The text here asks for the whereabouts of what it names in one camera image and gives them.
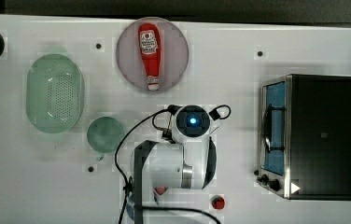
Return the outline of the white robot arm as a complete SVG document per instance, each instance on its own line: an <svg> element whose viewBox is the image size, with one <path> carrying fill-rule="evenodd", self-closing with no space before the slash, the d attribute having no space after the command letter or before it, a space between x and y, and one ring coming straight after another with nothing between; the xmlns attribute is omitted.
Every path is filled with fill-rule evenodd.
<svg viewBox="0 0 351 224"><path fill-rule="evenodd" d="M204 189L217 166L212 123L221 118L216 109L198 105L169 105L171 135L164 143L146 140L133 152L133 221L144 224L143 180L154 188Z"/></svg>

